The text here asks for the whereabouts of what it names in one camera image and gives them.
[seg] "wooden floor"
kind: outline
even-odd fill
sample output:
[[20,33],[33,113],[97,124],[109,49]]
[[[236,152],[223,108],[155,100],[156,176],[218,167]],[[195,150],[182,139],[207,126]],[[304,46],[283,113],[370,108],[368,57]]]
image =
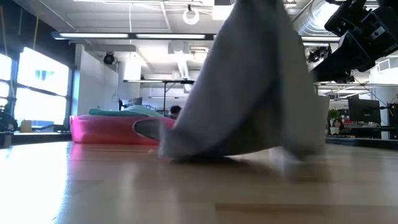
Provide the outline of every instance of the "wooden floor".
[[168,164],[131,146],[0,149],[0,223],[398,223],[398,152],[327,146],[327,182],[280,152]]

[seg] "potted plant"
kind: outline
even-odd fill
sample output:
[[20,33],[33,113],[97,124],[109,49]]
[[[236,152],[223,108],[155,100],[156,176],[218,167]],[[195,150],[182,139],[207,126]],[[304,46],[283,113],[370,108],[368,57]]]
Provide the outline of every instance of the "potted plant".
[[338,134],[339,133],[339,128],[332,127],[333,126],[333,121],[340,118],[340,112],[335,109],[331,109],[328,112],[328,127],[329,127],[329,133],[330,134]]

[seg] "computer monitor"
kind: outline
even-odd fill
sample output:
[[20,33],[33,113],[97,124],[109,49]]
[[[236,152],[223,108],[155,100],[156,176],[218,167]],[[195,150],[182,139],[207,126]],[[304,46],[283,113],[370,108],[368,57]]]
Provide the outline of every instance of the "computer monitor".
[[348,99],[349,119],[381,123],[380,102],[377,100]]

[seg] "gray cloth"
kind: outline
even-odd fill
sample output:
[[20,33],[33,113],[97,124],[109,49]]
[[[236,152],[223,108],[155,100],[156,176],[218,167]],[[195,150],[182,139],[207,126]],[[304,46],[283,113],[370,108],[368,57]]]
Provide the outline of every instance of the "gray cloth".
[[312,154],[317,106],[303,45],[281,1],[238,0],[160,156],[227,156],[283,146]]

